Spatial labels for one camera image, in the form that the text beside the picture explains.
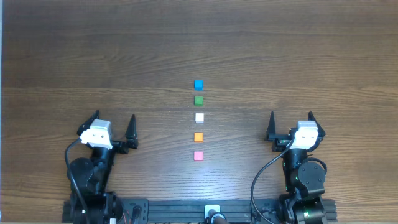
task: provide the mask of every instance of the pink cube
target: pink cube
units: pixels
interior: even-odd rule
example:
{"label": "pink cube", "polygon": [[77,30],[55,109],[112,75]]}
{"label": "pink cube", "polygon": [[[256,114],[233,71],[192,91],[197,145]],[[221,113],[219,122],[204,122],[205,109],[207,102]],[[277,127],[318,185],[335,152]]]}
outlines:
{"label": "pink cube", "polygon": [[203,152],[194,152],[193,160],[194,161],[202,161],[203,160]]}

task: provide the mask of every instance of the wooden tabletop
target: wooden tabletop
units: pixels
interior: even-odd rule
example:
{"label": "wooden tabletop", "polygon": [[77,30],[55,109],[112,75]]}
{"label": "wooden tabletop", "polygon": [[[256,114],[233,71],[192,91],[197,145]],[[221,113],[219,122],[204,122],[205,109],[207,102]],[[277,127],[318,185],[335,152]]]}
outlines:
{"label": "wooden tabletop", "polygon": [[[116,139],[136,115],[108,190],[150,200],[249,200],[271,111],[284,134],[311,110],[339,220],[398,221],[397,1],[5,0],[3,20],[2,221],[61,220],[63,153],[96,109]],[[277,161],[254,194],[284,186]]]}

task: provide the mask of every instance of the wood grain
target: wood grain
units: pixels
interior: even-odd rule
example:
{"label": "wood grain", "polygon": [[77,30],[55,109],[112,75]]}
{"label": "wood grain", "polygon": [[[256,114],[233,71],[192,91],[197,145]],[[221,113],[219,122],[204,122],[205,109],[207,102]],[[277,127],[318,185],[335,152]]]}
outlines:
{"label": "wood grain", "polygon": [[[275,156],[270,112],[286,133],[312,110],[339,220],[398,221],[397,12],[389,0],[5,0],[2,221],[61,220],[63,152],[95,109],[117,138],[137,116],[139,149],[117,156],[108,189],[150,200],[248,200]],[[283,189],[278,161],[255,194]]]}

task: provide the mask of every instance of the brown wood surface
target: brown wood surface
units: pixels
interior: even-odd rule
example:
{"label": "brown wood surface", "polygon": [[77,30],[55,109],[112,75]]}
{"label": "brown wood surface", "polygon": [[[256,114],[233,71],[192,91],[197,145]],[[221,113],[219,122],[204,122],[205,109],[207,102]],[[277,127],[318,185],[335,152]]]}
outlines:
{"label": "brown wood surface", "polygon": [[[61,220],[63,153],[95,109],[117,138],[137,116],[108,189],[150,200],[248,200],[271,110],[279,133],[312,110],[339,220],[398,221],[397,1],[4,0],[3,21],[3,221]],[[256,198],[284,192],[280,163]]]}

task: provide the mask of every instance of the blue cube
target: blue cube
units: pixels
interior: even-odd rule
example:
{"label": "blue cube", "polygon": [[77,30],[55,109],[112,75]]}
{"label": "blue cube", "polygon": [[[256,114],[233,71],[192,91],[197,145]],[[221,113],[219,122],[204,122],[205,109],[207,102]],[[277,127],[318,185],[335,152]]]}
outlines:
{"label": "blue cube", "polygon": [[203,90],[203,80],[195,80],[195,90]]}

